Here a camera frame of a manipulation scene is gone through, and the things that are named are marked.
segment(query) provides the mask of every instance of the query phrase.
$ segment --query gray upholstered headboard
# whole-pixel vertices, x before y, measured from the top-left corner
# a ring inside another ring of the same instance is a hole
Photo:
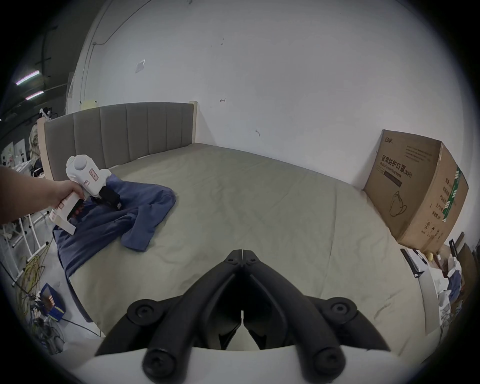
[[[47,121],[44,127],[39,120],[46,177],[68,180],[65,166],[74,155],[88,155],[102,169],[184,147],[194,141],[195,114],[195,102],[132,103],[86,109]]]

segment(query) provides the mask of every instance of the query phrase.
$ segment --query ceiling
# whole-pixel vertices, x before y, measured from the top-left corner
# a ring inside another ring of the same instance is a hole
[[[71,1],[35,37],[5,89],[0,107],[0,138],[25,116],[38,113],[37,106],[65,96],[69,74],[75,71],[85,37],[103,3],[101,0]],[[40,70],[40,75],[21,85],[15,84],[35,70]],[[40,90],[44,91],[42,95],[25,100]]]

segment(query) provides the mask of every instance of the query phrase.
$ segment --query black screw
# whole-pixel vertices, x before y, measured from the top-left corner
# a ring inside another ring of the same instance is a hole
[[[153,313],[153,308],[148,305],[142,305],[137,308],[136,315],[140,318],[147,317]]]
[[[161,379],[170,376],[175,371],[175,360],[166,352],[152,350],[147,352],[144,360],[144,372]]]
[[[341,373],[345,367],[345,357],[337,348],[328,347],[318,352],[313,361],[318,374]]]
[[[348,308],[345,304],[337,303],[332,306],[332,311],[344,315],[348,312]]]

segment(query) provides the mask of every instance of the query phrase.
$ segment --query green label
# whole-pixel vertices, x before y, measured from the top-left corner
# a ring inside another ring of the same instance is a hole
[[[455,180],[453,181],[452,191],[450,192],[450,196],[448,197],[448,200],[445,204],[445,208],[444,208],[444,211],[443,211],[443,214],[444,214],[444,219],[442,220],[443,222],[447,221],[448,213],[450,212],[450,209],[452,208],[453,199],[455,199],[455,195],[456,195],[456,191],[458,189],[458,184],[460,183],[460,176],[461,175],[462,175],[462,171],[460,170],[459,167],[456,167]]]

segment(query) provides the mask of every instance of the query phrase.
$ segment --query white handheld device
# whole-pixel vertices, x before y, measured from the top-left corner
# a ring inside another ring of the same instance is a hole
[[[121,209],[120,197],[106,186],[107,178],[112,174],[108,169],[98,169],[95,162],[87,155],[70,156],[65,169],[70,180],[80,184],[85,198],[95,197],[114,209]],[[75,226],[69,223],[71,214],[82,204],[82,199],[72,192],[50,212],[50,220],[60,228],[73,235]]]

